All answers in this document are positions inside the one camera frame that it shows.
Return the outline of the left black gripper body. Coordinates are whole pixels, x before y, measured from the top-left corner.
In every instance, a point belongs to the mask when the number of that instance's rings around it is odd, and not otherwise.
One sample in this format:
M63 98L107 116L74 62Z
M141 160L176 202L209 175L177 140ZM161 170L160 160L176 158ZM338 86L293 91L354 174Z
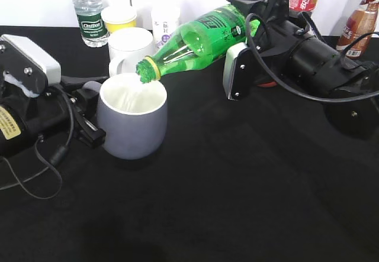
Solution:
M51 86L37 98L28 98L19 89L1 82L1 155L12 157L31 147L40 135L49 137L70 125L60 84Z

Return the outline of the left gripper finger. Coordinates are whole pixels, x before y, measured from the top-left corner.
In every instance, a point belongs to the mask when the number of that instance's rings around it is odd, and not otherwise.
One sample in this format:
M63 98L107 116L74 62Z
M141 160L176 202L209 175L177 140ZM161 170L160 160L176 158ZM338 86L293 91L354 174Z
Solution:
M70 77L62 76L60 85L65 92L72 92L74 90L80 89L87 82L97 82L103 84L108 79L108 76L100 77Z
M75 137L90 148L103 145L105 131L90 121L97 111L99 93L94 90L74 90L70 96L76 121Z

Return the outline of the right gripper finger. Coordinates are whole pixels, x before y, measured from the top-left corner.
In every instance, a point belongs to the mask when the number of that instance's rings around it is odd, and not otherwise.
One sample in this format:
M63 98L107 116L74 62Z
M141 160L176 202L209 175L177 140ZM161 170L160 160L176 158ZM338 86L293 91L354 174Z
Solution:
M251 13L262 15L268 4L268 0L226 0L239 10L242 15Z

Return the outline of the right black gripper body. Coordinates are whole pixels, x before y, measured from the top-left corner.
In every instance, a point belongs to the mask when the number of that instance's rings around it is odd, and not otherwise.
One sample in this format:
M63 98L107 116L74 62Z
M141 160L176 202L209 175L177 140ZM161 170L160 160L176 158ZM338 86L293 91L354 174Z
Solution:
M249 46L256 62L275 82L298 96L355 96L355 62L327 45L319 34L308 34L288 19L287 0L268 0L260 20L267 44Z

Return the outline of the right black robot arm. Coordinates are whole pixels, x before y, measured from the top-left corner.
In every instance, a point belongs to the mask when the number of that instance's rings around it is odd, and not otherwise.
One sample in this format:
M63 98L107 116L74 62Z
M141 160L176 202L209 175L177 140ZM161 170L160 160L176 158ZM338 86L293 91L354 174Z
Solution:
M227 1L247 27L246 44L227 51L223 86L230 100L275 82L321 103L343 134L366 139L378 133L378 64L356 62L329 46L307 12L290 16L289 0Z

